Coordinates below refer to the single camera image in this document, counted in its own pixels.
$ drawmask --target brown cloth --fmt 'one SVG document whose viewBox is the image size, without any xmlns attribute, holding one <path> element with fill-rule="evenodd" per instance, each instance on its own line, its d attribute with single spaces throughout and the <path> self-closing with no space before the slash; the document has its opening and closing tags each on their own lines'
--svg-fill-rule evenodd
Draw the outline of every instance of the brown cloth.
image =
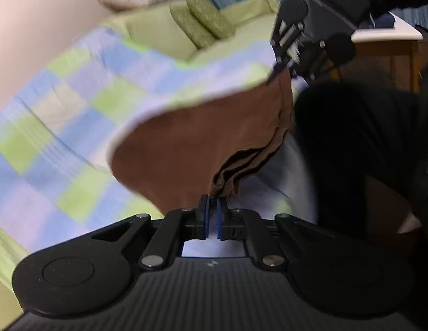
<svg viewBox="0 0 428 331">
<path fill-rule="evenodd" d="M 289 129 L 288 69 L 270 84 L 143 122 L 114 152 L 116 179 L 162 213 L 197 207 L 202 194 L 234 196 Z"/>
</svg>

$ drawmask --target table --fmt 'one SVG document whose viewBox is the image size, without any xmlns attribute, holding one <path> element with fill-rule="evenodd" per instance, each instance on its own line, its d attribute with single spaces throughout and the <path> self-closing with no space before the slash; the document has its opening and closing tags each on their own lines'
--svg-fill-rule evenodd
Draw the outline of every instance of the table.
<svg viewBox="0 0 428 331">
<path fill-rule="evenodd" d="M 419 92 L 419 56 L 418 41 L 421 33 L 396 15 L 395 28 L 377 30 L 356 30 L 352 41 L 357 48 L 357 56 L 389 56 L 390 77 L 396 81 L 395 56 L 409 56 L 410 89 Z M 341 70 L 334 69 L 332 78 L 340 80 Z"/>
</svg>

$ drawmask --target person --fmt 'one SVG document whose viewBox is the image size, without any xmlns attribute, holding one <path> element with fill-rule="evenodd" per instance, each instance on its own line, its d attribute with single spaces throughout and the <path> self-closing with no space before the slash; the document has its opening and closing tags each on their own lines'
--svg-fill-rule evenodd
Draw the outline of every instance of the person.
<svg viewBox="0 0 428 331">
<path fill-rule="evenodd" d="M 372 13 L 428 0 L 369 0 Z M 315 184 L 318 224 L 366 237 L 365 176 L 409 200 L 428 238 L 428 70 L 424 94 L 354 83 L 317 84 L 295 105 Z"/>
</svg>

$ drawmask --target black pants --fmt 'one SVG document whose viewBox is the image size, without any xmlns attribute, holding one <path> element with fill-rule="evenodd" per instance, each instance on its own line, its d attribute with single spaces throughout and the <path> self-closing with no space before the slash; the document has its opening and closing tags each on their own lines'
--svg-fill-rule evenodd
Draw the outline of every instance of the black pants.
<svg viewBox="0 0 428 331">
<path fill-rule="evenodd" d="M 299 141 L 310 164 L 318 223 L 365 233 L 365 175 L 406 196 L 415 160 L 418 96 L 348 83 L 302 92 L 295 105 Z"/>
</svg>

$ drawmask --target plaid blanket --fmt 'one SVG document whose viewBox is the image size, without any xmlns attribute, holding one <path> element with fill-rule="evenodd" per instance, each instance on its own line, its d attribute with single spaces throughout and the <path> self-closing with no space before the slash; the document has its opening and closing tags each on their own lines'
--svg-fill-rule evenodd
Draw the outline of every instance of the plaid blanket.
<svg viewBox="0 0 428 331">
<path fill-rule="evenodd" d="M 51 61 L 0 111 L 0 279 L 28 252 L 136 213 L 162 215 L 110 173 L 114 137 L 172 108 L 260 82 L 266 42 L 203 66 L 99 27 Z"/>
</svg>

